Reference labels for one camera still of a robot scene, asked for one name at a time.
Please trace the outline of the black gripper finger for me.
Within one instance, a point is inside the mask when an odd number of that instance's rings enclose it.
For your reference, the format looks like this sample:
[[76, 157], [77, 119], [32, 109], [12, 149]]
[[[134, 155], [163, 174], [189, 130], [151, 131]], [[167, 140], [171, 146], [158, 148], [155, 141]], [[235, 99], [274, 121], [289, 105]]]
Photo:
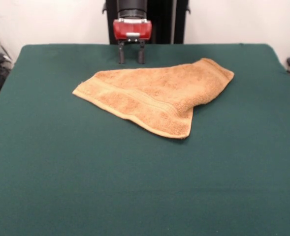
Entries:
[[145, 63], [145, 57], [144, 57], [144, 49], [145, 49], [145, 41], [144, 40], [140, 40], [139, 41], [139, 51], [138, 51], [138, 63], [139, 64], [144, 64]]
[[119, 47], [119, 64], [124, 64], [125, 63], [124, 45], [125, 45], [125, 42], [124, 41], [120, 40], [118, 42], [118, 47]]

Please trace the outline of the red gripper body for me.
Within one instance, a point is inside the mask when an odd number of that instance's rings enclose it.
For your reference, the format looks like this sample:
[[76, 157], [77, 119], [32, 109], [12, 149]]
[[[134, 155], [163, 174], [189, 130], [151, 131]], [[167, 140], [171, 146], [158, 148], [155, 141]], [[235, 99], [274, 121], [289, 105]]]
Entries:
[[114, 20], [113, 30], [116, 40], [130, 38], [149, 40], [152, 34], [152, 22], [147, 19], [120, 18]]

